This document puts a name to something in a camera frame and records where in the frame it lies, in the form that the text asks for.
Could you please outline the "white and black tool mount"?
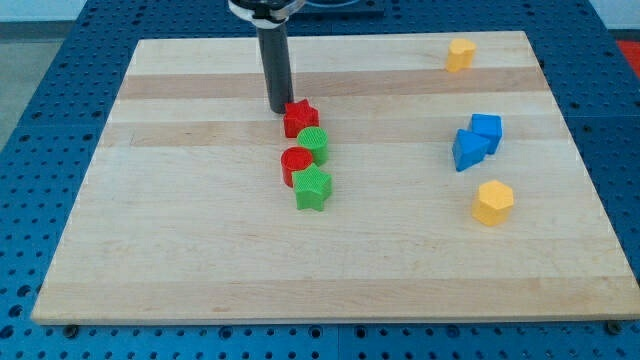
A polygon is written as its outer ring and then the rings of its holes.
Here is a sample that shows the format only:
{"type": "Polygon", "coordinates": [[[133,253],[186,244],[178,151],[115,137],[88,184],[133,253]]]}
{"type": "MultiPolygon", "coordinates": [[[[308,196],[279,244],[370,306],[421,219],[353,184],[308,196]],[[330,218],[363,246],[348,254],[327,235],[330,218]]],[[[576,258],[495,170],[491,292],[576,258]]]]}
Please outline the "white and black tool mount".
{"type": "Polygon", "coordinates": [[[304,6],[304,0],[228,0],[229,10],[242,20],[282,23],[304,6]]]}

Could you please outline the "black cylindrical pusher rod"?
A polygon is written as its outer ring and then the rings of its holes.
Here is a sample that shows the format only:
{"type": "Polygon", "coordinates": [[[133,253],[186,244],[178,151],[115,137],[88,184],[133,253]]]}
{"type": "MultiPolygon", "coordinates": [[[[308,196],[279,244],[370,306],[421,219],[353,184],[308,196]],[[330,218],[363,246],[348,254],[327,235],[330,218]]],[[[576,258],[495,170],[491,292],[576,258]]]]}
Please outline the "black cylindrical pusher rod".
{"type": "Polygon", "coordinates": [[[270,109],[284,114],[286,104],[294,101],[286,24],[259,28],[257,35],[270,109]]]}

